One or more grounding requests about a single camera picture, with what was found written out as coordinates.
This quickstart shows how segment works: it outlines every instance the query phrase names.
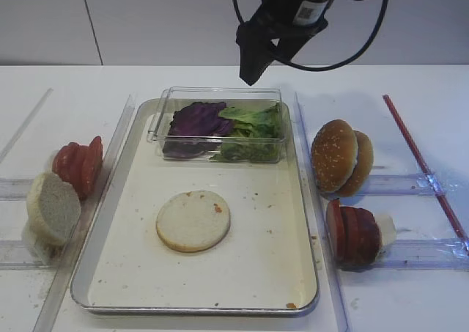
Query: red straw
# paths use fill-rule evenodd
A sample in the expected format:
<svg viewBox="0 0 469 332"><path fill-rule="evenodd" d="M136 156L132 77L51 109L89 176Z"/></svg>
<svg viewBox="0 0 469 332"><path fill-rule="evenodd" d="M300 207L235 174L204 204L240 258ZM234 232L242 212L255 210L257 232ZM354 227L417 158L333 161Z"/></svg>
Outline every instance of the red straw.
<svg viewBox="0 0 469 332"><path fill-rule="evenodd" d="M396 107L394 107L394 104L391 101L391 98L388 95L383 96L384 102L389 108L389 111L393 115L394 120L396 121L397 126L401 130L402 135L404 136L405 141L407 142L407 145L409 145L410 151L412 151L413 156L416 158L418 165L420 166L421 170L425 174L430 174L430 168L426 164L424 157L420 153L420 150L417 148L417 144L414 142L412 136L409 133L409 130L405 127L404 122L402 121L401 117L397 113ZM449 223L454 229L454 232L456 235L463 239L467 240L468 236L466 235L464 229L461 226L461 223L456 217L456 214L454 213L453 209L451 208L451 205L449 204L448 200L446 199L446 196L444 195L436 195L438 199L438 202L440 203L441 208L446 214L446 217L449 220Z"/></svg>

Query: top bun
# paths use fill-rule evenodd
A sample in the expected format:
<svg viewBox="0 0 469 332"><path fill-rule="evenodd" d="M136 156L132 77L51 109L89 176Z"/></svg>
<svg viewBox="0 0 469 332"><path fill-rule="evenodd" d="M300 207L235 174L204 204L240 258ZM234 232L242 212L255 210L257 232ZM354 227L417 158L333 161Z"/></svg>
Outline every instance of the top bun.
<svg viewBox="0 0 469 332"><path fill-rule="evenodd" d="M336 192L338 196L352 196L357 193L373 167L373 145L365 133L355 131L358 143L357 165L346 183Z"/></svg>
<svg viewBox="0 0 469 332"><path fill-rule="evenodd" d="M323 125L311 147L319 190L333 193L340 189L352 175L357 155L357 137L347 122L335 119Z"/></svg>

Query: white wall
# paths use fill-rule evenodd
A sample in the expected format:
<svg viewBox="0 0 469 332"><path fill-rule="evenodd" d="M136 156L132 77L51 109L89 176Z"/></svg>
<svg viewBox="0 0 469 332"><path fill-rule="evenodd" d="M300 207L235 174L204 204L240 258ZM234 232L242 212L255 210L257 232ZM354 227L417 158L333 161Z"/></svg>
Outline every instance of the white wall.
<svg viewBox="0 0 469 332"><path fill-rule="evenodd" d="M231 0L87 0L104 64L237 64ZM336 0L304 64L347 58L381 0ZM259 0L240 0L248 18ZM0 0L0 64L99 64L83 0ZM469 0L391 0L360 64L469 64Z"/></svg>

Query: purple lettuce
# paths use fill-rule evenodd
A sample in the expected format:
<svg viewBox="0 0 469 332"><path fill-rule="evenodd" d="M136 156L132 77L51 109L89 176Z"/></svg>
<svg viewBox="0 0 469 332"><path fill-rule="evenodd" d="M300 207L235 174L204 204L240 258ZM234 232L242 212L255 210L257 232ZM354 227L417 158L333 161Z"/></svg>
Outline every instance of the purple lettuce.
<svg viewBox="0 0 469 332"><path fill-rule="evenodd" d="M174 112L168 136L226 136L233 131L234 122L218 116L225 103L192 103ZM214 150L219 143L167 141L163 153L171 158L195 158Z"/></svg>

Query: metal tray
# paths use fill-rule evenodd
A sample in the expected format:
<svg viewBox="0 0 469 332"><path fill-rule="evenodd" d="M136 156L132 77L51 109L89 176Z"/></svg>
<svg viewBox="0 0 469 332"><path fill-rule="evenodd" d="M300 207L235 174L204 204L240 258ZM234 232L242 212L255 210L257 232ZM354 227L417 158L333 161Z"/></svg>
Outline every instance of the metal tray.
<svg viewBox="0 0 469 332"><path fill-rule="evenodd" d="M157 107L147 101L136 115L75 268L73 300L102 314L311 311L319 286L287 106L286 147L276 164L165 161L147 141ZM199 189L228 202L229 234L197 254L167 249L156 214L173 195Z"/></svg>

